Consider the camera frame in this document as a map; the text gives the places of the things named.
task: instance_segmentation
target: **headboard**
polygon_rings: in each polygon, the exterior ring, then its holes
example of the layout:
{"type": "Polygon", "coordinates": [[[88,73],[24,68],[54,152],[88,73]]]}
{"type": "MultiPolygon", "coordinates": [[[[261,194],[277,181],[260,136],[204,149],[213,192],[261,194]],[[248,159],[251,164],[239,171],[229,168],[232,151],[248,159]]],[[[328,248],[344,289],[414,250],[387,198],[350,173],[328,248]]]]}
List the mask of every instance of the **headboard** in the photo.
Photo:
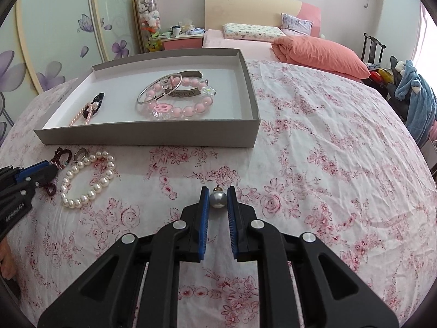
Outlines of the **headboard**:
{"type": "Polygon", "coordinates": [[[320,9],[297,0],[205,0],[205,27],[222,30],[227,23],[276,26],[281,13],[313,21],[311,35],[320,36],[320,9]]]}

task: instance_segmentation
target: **window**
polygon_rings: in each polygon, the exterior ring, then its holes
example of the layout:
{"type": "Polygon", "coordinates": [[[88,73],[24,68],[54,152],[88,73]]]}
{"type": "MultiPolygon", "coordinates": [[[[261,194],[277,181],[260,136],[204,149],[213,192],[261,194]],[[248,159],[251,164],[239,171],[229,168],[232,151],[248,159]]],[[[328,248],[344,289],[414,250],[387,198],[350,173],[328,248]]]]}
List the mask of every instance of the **window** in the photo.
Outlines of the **window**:
{"type": "Polygon", "coordinates": [[[414,51],[413,63],[437,94],[437,73],[435,58],[437,56],[437,26],[424,5],[421,5],[421,22],[419,40],[414,51]]]}

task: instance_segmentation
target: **gray box tray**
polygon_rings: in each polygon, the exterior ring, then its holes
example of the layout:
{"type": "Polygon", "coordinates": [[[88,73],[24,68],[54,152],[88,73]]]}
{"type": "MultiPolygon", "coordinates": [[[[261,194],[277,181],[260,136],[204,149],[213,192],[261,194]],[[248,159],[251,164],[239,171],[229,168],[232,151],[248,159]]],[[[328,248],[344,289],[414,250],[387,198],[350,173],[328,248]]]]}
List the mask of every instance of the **gray box tray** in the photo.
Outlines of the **gray box tray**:
{"type": "Polygon", "coordinates": [[[248,148],[255,144],[259,124],[256,97],[241,51],[196,48],[139,54],[92,67],[54,102],[34,132],[44,144],[248,148]],[[143,88],[160,76],[184,70],[203,72],[217,90],[208,115],[159,120],[137,112],[136,97],[143,88]],[[91,123],[78,121],[69,127],[77,112],[100,92],[105,97],[91,123]]]}

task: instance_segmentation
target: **blue clothing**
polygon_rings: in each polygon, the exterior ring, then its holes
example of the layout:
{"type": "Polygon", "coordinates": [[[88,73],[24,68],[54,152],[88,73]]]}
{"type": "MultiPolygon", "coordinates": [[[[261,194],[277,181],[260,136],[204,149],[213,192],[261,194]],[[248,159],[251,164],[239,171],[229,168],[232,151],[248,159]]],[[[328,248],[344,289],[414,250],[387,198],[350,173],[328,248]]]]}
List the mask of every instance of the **blue clothing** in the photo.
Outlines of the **blue clothing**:
{"type": "Polygon", "coordinates": [[[405,74],[395,91],[395,97],[403,100],[412,87],[420,87],[420,91],[411,91],[406,127],[416,144],[421,147],[428,139],[431,126],[437,116],[437,101],[433,89],[426,80],[417,74],[411,60],[405,63],[405,74]]]}

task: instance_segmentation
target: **silver ring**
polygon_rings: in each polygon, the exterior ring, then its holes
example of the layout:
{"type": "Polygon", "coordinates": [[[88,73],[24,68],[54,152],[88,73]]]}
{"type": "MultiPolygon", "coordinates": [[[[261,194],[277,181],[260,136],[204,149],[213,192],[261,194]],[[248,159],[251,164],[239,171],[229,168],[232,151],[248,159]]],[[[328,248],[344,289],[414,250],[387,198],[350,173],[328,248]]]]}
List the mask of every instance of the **silver ring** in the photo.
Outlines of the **silver ring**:
{"type": "Polygon", "coordinates": [[[73,155],[73,161],[75,163],[78,163],[82,160],[85,159],[85,157],[88,156],[88,150],[86,150],[85,148],[80,148],[77,152],[74,153],[73,155]]]}
{"type": "Polygon", "coordinates": [[[137,104],[140,104],[140,105],[144,105],[144,104],[149,104],[150,102],[152,102],[152,101],[157,101],[157,100],[159,100],[161,97],[164,97],[164,96],[166,96],[166,95],[170,95],[174,90],[176,90],[179,86],[181,86],[181,82],[182,82],[182,75],[181,74],[178,74],[178,73],[173,73],[173,74],[169,74],[169,75],[165,75],[165,76],[163,76],[162,78],[159,78],[159,79],[157,79],[157,80],[155,80],[153,83],[151,83],[150,85],[148,85],[143,91],[141,91],[141,93],[138,95],[138,97],[137,97],[137,104]],[[160,95],[155,95],[155,96],[153,96],[151,99],[149,99],[149,100],[145,100],[145,101],[140,101],[139,99],[147,92],[147,90],[150,88],[150,87],[152,87],[153,85],[155,85],[156,83],[160,83],[161,81],[164,81],[165,80],[165,82],[166,82],[166,84],[168,85],[168,84],[170,84],[171,85],[171,83],[170,83],[170,77],[178,77],[179,78],[179,82],[178,82],[178,84],[175,86],[175,87],[173,87],[170,91],[167,91],[166,89],[163,89],[163,91],[161,92],[161,94],[160,95]]]}

